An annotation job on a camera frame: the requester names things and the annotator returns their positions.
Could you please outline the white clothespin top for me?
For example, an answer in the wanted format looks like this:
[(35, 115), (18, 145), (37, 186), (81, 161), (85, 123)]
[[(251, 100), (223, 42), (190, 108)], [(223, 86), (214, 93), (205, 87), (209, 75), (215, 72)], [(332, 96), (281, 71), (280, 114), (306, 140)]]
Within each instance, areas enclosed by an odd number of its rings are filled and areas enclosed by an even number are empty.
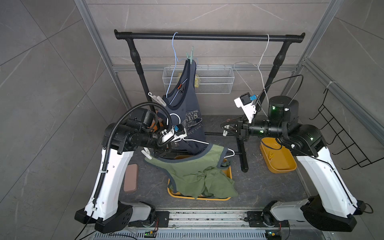
[(229, 129), (229, 126), (224, 126), (224, 130), (223, 130), (224, 137), (226, 137), (229, 134), (228, 129)]

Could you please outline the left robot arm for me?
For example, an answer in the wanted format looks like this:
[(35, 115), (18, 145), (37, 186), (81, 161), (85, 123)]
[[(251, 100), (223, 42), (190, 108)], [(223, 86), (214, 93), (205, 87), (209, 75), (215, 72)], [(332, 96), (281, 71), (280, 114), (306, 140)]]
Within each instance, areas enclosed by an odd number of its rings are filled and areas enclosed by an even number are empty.
[(123, 230), (129, 223), (151, 225), (156, 208), (146, 203), (119, 200), (126, 169), (138, 147), (164, 151), (175, 138), (166, 104), (144, 102), (133, 106), (105, 129), (102, 160), (92, 195), (75, 220), (93, 224), (102, 234)]

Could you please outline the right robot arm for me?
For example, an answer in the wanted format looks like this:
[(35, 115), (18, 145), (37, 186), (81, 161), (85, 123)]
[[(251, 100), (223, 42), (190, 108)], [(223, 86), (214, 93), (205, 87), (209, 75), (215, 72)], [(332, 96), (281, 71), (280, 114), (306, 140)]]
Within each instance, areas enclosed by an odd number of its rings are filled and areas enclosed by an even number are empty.
[(236, 98), (235, 105), (244, 116), (222, 123), (221, 128), (240, 140), (251, 136), (275, 139), (278, 150), (285, 148), (297, 158), (317, 190), (315, 196), (302, 201), (270, 202), (262, 212), (265, 225), (298, 221), (321, 231), (351, 232), (357, 225), (356, 216), (366, 213), (367, 204), (348, 190), (321, 131), (298, 122), (299, 103), (288, 96), (270, 98), (267, 117), (256, 119), (261, 100), (249, 93)]

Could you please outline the green tank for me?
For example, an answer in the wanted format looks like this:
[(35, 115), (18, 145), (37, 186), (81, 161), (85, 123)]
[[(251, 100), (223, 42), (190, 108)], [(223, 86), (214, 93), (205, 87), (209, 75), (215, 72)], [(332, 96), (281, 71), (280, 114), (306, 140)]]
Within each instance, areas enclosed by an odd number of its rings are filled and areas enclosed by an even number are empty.
[(235, 181), (225, 170), (231, 166), (226, 159), (228, 148), (209, 144), (201, 153), (183, 159), (145, 158), (147, 164), (167, 175), (168, 188), (173, 193), (194, 199), (203, 196), (227, 199), (238, 196)]

